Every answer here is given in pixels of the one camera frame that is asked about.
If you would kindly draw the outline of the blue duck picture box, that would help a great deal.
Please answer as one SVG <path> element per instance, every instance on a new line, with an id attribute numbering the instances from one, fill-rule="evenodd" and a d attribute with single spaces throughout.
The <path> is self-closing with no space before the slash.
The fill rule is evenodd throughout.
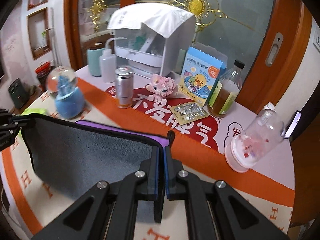
<path id="1" fill-rule="evenodd" d="M 197 42 L 189 47 L 181 72 L 180 92 L 204 106 L 225 72 L 227 60 L 225 54 L 211 46 Z"/>

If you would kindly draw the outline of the wooden glass sliding door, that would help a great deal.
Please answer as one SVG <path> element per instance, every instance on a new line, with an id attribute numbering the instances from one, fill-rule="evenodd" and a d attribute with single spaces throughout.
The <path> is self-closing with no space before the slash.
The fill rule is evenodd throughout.
<path id="1" fill-rule="evenodd" d="M 191 48 L 214 49 L 244 64 L 237 103 L 258 113 L 274 104 L 283 120 L 300 111 L 318 79 L 305 54 L 313 18 L 302 0 L 63 0 L 71 67 L 85 56 L 100 57 L 107 40 L 118 54 L 117 66 L 136 74 L 180 75 L 182 93 L 208 103 L 222 70 L 207 64 L 204 75 L 185 76 Z"/>

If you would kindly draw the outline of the white plastic storage box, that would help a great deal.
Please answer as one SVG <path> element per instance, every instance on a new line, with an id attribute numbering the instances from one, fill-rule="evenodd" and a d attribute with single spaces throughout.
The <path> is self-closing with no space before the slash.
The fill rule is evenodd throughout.
<path id="1" fill-rule="evenodd" d="M 191 45 L 195 18 L 184 21 L 165 38 L 146 24 L 140 29 L 119 29 L 114 41 L 114 52 L 119 67 L 131 67 L 135 74 L 151 77 L 153 74 L 168 76 L 176 66 L 182 66 L 182 55 Z"/>

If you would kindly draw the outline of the pink base glass dome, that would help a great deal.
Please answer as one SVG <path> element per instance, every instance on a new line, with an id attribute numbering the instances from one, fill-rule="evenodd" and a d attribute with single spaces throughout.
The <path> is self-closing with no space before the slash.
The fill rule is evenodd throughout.
<path id="1" fill-rule="evenodd" d="M 263 109 L 250 125 L 225 147 L 227 164 L 244 173 L 284 140 L 284 122 L 271 109 Z"/>

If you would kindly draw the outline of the pink block pig figure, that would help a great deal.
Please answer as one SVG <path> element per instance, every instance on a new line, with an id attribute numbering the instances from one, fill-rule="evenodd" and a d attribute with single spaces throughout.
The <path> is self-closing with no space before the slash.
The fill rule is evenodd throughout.
<path id="1" fill-rule="evenodd" d="M 150 77 L 150 84 L 145 86 L 146 90 L 153 95 L 158 95 L 161 98 L 170 98 L 178 94 L 178 85 L 174 79 L 163 77 L 158 74 L 153 74 Z"/>

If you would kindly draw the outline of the smartphone with lit screen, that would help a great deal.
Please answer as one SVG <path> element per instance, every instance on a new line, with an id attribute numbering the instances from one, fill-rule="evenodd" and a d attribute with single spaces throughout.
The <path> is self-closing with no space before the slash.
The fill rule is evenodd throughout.
<path id="1" fill-rule="evenodd" d="M 294 132 L 302 114 L 300 111 L 296 110 L 294 115 L 292 116 L 291 120 L 287 124 L 286 128 L 284 129 L 283 137 L 284 139 L 289 139 L 292 133 Z"/>

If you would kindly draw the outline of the wooden wall shelf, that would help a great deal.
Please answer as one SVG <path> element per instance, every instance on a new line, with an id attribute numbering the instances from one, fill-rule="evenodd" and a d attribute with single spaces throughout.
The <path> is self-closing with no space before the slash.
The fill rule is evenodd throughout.
<path id="1" fill-rule="evenodd" d="M 49 35 L 48 8 L 27 16 L 28 38 L 33 60 L 52 50 Z"/>

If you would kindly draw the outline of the glass bottle with amber liquid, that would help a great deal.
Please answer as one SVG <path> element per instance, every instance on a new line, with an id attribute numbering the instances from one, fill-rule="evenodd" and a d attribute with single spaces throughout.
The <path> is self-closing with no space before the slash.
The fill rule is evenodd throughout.
<path id="1" fill-rule="evenodd" d="M 235 60 L 234 66 L 221 75 L 208 101 L 210 115 L 217 118 L 226 115 L 242 89 L 241 71 L 244 66 L 243 62 Z"/>

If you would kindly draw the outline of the white cloth on box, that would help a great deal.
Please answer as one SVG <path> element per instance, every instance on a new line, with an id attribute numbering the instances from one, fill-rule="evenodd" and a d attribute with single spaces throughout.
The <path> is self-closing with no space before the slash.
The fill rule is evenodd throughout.
<path id="1" fill-rule="evenodd" d="M 195 31 L 195 15 L 165 3 L 135 3 L 116 10 L 111 15 L 107 29 L 138 30 L 142 24 L 164 38 L 172 36 L 178 28 L 191 35 Z"/>

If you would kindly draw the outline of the white squeeze bottle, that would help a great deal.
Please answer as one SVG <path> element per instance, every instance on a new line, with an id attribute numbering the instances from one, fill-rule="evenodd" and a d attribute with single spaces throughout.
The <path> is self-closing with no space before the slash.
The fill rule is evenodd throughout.
<path id="1" fill-rule="evenodd" d="M 104 83 L 113 83 L 115 81 L 115 71 L 117 68 L 117 57 L 116 54 L 112 53 L 110 42 L 125 39 L 125 37 L 115 37 L 108 39 L 105 43 L 103 54 L 99 57 L 100 72 Z"/>

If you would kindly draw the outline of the silver and orange can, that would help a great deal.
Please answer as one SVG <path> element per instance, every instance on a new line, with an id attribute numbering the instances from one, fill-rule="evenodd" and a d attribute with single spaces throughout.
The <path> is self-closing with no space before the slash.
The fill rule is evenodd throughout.
<path id="1" fill-rule="evenodd" d="M 120 67 L 115 71 L 116 98 L 119 108 L 129 108 L 133 104 L 133 70 Z"/>

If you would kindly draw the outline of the red lidded jar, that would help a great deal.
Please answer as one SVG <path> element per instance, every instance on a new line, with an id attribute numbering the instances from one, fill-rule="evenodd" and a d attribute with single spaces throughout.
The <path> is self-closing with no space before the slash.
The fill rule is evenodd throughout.
<path id="1" fill-rule="evenodd" d="M 49 61 L 41 64 L 38 68 L 35 69 L 36 77 L 40 83 L 40 88 L 43 91 L 46 91 L 46 79 L 51 71 L 52 67 Z"/>

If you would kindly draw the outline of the foil candy packet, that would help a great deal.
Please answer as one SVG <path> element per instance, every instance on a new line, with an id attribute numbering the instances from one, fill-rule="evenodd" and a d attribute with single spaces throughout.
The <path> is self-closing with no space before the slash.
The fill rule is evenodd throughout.
<path id="1" fill-rule="evenodd" d="M 209 116 L 203 107 L 196 102 L 182 103 L 169 109 L 176 116 L 179 125 L 189 124 Z"/>

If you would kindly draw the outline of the purple and grey towel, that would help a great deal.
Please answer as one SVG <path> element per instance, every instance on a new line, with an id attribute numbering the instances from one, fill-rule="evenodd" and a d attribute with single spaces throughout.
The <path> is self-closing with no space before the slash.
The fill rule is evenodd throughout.
<path id="1" fill-rule="evenodd" d="M 42 114 L 27 115 L 22 138 L 35 174 L 60 193 L 78 199 L 101 180 L 115 183 L 151 162 L 137 220 L 161 223 L 164 160 L 169 139 L 92 121 L 69 122 Z"/>

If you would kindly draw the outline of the blue castle snow globe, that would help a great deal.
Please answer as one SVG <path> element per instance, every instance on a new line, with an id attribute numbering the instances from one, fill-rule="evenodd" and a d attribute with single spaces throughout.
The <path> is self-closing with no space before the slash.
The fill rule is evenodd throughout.
<path id="1" fill-rule="evenodd" d="M 85 99 L 72 68 L 54 68 L 47 76 L 46 89 L 54 99 L 57 112 L 64 119 L 72 119 L 84 109 Z"/>

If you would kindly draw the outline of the teal cup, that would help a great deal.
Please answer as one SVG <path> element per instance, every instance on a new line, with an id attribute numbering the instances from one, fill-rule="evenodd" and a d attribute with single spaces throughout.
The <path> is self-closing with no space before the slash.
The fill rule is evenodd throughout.
<path id="1" fill-rule="evenodd" d="M 103 54 L 104 48 L 87 49 L 88 70 L 92 76 L 101 76 L 99 57 Z"/>

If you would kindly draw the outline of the green tissue pack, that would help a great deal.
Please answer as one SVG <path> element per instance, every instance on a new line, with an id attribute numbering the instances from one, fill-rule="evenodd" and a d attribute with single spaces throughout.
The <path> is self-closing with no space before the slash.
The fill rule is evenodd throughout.
<path id="1" fill-rule="evenodd" d="M 48 112 L 45 108 L 27 108 L 21 113 L 21 115 L 29 115 L 32 113 L 48 115 Z"/>

